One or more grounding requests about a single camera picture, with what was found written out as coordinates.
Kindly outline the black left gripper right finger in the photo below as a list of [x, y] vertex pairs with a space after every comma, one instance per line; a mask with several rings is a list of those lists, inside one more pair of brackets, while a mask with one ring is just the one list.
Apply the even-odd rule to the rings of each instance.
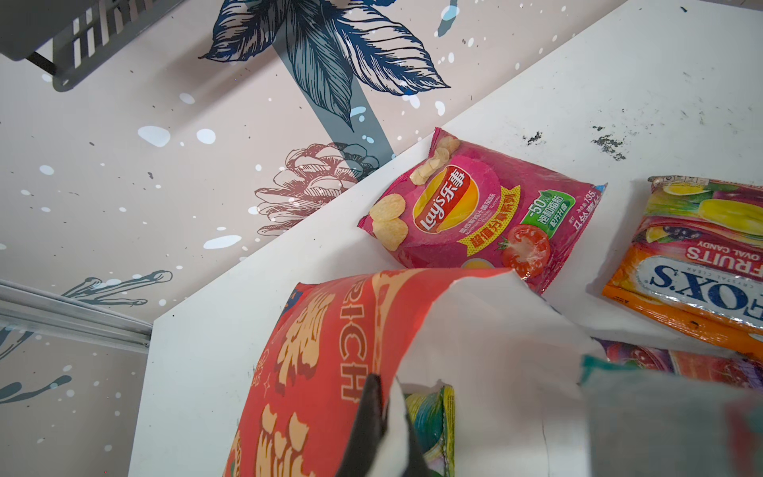
[[399, 381], [395, 382], [395, 405], [397, 414], [395, 415], [395, 431], [399, 435], [397, 446], [397, 460], [399, 461], [399, 470], [397, 476], [403, 477], [427, 477], [429, 468], [424, 460], [421, 447], [416, 437], [415, 428], [411, 422], [409, 409], [405, 403], [405, 394]]

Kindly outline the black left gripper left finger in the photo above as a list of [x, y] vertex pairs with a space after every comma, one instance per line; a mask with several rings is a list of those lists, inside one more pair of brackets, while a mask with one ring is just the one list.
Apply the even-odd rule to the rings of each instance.
[[385, 432], [383, 393], [378, 375], [367, 376], [352, 432], [337, 477], [368, 476]]

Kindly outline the red paper gift bag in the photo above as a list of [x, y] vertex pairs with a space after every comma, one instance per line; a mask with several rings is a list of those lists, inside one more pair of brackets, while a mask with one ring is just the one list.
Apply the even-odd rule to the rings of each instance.
[[455, 391], [455, 476], [588, 476], [577, 386], [598, 347], [512, 272], [395, 270], [294, 289], [266, 342], [228, 476], [336, 476], [368, 375], [385, 432], [368, 476], [397, 476], [395, 382]]

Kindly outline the pink Lay's chips bag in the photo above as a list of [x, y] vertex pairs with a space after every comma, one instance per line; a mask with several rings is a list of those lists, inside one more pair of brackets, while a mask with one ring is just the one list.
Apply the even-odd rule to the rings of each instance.
[[605, 190], [439, 128], [358, 226], [406, 268], [506, 268], [543, 294]]

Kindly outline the purple Fox's berries bag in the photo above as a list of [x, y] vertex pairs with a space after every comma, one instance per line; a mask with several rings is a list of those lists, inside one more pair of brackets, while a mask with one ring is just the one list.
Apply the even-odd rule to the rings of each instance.
[[721, 358], [617, 341], [596, 341], [607, 360], [617, 365], [762, 392], [762, 365], [746, 358]]

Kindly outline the orange Fox's candy bag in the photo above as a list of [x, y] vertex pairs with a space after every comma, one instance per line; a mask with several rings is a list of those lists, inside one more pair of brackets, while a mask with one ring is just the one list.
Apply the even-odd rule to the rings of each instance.
[[762, 358], [762, 189], [653, 176], [603, 296], [711, 345]]

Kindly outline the green snack packet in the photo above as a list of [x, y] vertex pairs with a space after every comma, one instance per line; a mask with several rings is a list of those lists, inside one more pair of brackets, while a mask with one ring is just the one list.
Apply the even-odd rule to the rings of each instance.
[[423, 458], [432, 476], [455, 476], [455, 391], [442, 384], [433, 391], [405, 394]]

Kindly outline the black wall basket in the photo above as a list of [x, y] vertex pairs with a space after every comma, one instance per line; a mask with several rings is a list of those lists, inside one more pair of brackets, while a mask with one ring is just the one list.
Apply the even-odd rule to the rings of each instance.
[[182, 4], [181, 0], [1, 3], [1, 55], [28, 62], [70, 91]]

